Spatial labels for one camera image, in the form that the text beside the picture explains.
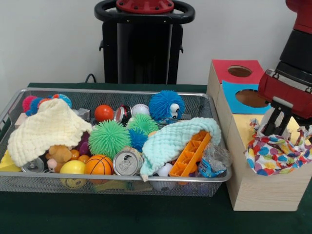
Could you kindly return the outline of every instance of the brown plush toy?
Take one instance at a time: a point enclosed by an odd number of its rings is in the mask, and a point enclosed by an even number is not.
[[[62,166],[72,157],[72,152],[63,145],[55,145],[49,148],[49,153],[45,155],[48,160],[48,168],[51,172],[59,173]]]

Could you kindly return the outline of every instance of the white wall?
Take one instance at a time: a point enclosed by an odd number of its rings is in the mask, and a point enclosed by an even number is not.
[[[99,0],[0,1],[0,110],[30,82],[103,78]],[[185,0],[196,9],[184,26],[179,84],[206,84],[211,59],[257,59],[275,67],[295,21],[284,0]]]

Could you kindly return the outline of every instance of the black cable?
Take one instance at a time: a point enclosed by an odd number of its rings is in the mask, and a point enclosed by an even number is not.
[[[94,83],[96,83],[96,82],[97,82],[96,77],[95,77],[92,73],[90,73],[90,74],[87,76],[85,83],[88,83],[88,80],[89,80],[89,78],[90,78],[90,77],[92,77],[92,78],[93,78]]]

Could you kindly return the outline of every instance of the steering wheel handle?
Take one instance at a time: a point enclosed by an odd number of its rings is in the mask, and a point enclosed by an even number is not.
[[[105,0],[99,2],[94,8],[94,14],[100,21],[114,21],[117,23],[168,23],[168,24],[185,24],[192,22],[195,18],[195,9],[187,3],[173,0],[176,10],[183,14],[173,12],[167,14],[133,14],[122,11],[107,11],[116,7],[116,0]]]

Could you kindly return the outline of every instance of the pink ball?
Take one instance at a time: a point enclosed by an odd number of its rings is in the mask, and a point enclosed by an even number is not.
[[[36,96],[28,96],[24,99],[22,106],[25,113],[30,110],[30,104],[36,98]]]

